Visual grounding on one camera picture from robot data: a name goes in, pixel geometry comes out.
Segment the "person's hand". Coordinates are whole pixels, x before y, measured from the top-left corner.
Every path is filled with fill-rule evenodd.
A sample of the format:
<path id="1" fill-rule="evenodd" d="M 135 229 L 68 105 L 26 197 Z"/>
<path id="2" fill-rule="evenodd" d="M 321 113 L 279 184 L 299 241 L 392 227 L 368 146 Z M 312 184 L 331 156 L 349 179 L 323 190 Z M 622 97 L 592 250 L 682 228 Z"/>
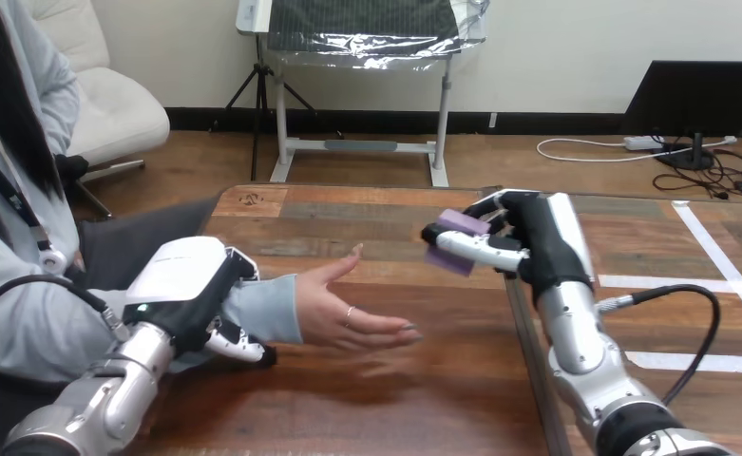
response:
<path id="1" fill-rule="evenodd" d="M 363 245 L 349 255 L 295 277 L 295 311 L 302 341 L 317 347 L 371 352 L 415 344 L 423 339 L 407 319 L 367 313 L 329 290 L 359 263 Z"/>

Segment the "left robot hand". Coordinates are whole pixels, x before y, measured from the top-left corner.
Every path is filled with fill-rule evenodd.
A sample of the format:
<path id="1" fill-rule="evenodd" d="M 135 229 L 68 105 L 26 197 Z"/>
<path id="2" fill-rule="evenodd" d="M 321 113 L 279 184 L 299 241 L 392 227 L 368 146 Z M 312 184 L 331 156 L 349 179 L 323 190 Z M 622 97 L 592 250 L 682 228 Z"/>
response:
<path id="1" fill-rule="evenodd" d="M 122 339 L 120 352 L 153 371 L 164 371 L 180 353 L 179 347 L 272 367 L 276 349 L 220 315 L 235 285 L 259 279 L 251 258 L 215 237 L 185 237 L 163 244 L 126 291 L 123 321 L 130 335 Z M 179 345 L 173 331 L 206 316 L 211 322 Z"/>

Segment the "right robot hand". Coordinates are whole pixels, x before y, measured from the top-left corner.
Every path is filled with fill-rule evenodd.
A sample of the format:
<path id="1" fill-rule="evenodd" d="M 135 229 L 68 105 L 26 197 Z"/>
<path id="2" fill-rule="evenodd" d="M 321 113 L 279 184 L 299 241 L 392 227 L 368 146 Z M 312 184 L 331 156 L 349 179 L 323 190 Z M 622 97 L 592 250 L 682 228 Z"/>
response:
<path id="1" fill-rule="evenodd" d="M 457 274 L 477 263 L 519 276 L 535 298 L 579 283 L 594 290 L 594 271 L 568 195 L 503 189 L 461 212 L 448 209 L 421 231 L 433 262 Z"/>

